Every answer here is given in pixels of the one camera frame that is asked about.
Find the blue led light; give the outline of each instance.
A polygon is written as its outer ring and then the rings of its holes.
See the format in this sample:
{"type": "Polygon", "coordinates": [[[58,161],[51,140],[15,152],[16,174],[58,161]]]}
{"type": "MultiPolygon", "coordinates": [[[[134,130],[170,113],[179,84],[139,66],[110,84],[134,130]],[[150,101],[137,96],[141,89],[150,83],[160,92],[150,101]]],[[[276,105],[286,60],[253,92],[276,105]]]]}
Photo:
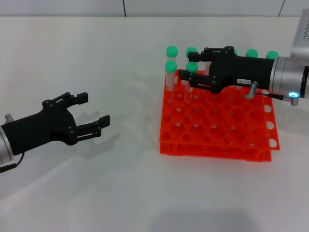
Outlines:
{"type": "Polygon", "coordinates": [[[299,94],[298,94],[298,93],[295,93],[295,92],[291,92],[291,93],[289,93],[289,96],[290,96],[291,98],[297,98],[297,97],[299,96],[299,94]]]}

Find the white table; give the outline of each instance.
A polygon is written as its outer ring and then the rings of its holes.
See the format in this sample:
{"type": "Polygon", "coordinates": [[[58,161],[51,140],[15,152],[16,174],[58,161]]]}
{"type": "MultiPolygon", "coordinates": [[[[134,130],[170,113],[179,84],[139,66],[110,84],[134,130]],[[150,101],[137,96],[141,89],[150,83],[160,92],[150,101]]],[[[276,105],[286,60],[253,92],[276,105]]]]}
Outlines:
{"type": "Polygon", "coordinates": [[[67,91],[77,124],[111,115],[100,138],[50,143],[0,175],[1,232],[308,230],[309,101],[274,101],[273,161],[160,155],[165,50],[233,45],[289,56],[298,18],[0,18],[0,115],[67,91]]]}

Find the robotic arm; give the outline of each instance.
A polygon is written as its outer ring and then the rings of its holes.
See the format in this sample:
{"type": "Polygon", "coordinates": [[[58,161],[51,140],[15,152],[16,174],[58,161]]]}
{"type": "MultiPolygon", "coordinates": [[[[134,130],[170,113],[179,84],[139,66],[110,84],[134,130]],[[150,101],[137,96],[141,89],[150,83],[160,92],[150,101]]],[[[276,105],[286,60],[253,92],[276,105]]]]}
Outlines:
{"type": "Polygon", "coordinates": [[[309,98],[309,9],[300,18],[291,56],[276,60],[239,57],[234,47],[205,48],[200,54],[189,52],[189,60],[211,62],[209,75],[179,70],[179,77],[191,87],[219,93],[226,86],[250,87],[246,98],[253,98],[257,88],[269,90],[267,96],[298,104],[309,98]]]}
{"type": "MultiPolygon", "coordinates": [[[[51,141],[74,145],[82,140],[100,137],[101,129],[110,125],[109,115],[77,126],[72,114],[67,110],[70,106],[86,102],[87,93],[77,94],[76,97],[65,93],[53,100],[43,101],[43,109],[35,115],[16,121],[11,115],[6,115],[6,123],[0,126],[0,165],[13,160],[16,155],[24,155],[24,152],[51,141]]],[[[0,167],[0,173],[17,167],[20,161],[0,167]]]]}

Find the metal cylinder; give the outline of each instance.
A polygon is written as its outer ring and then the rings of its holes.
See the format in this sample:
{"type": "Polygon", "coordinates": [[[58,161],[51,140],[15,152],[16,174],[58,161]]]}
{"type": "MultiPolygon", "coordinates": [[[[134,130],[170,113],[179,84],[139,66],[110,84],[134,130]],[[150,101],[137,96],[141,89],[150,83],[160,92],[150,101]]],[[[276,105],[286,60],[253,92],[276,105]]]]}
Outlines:
{"type": "Polygon", "coordinates": [[[0,165],[14,159],[10,142],[0,126],[0,165]]]}
{"type": "MultiPolygon", "coordinates": [[[[290,92],[295,92],[301,95],[302,84],[305,84],[303,81],[304,71],[304,65],[295,63],[288,57],[278,57],[271,71],[269,83],[270,93],[288,96],[290,92]]],[[[308,85],[309,81],[307,81],[306,86],[303,86],[306,87],[304,98],[309,98],[308,85]]]]}

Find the green cap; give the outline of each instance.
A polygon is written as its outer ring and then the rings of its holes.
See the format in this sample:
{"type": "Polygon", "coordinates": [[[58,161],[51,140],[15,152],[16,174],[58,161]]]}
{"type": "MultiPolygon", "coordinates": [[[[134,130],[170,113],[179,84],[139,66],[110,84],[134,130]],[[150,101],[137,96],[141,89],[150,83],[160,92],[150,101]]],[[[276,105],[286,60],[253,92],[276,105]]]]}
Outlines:
{"type": "Polygon", "coordinates": [[[269,51],[267,52],[266,59],[276,59],[279,56],[278,52],[269,51]]]}
{"type": "Polygon", "coordinates": [[[175,46],[169,46],[166,49],[166,55],[168,57],[174,58],[178,55],[178,49],[175,46]]]}
{"type": "Polygon", "coordinates": [[[176,72],[176,69],[177,69],[177,64],[175,61],[168,61],[165,63],[165,71],[167,73],[174,73],[176,72]]]}
{"type": "Polygon", "coordinates": [[[246,57],[257,58],[258,55],[259,55],[259,53],[258,53],[255,49],[249,49],[249,50],[246,52],[246,57]]]}
{"type": "Polygon", "coordinates": [[[196,73],[198,70],[198,65],[195,62],[188,62],[186,69],[191,73],[196,73]]]}
{"type": "Polygon", "coordinates": [[[185,56],[188,58],[189,52],[197,52],[197,49],[195,47],[188,47],[185,51],[185,56]]]}

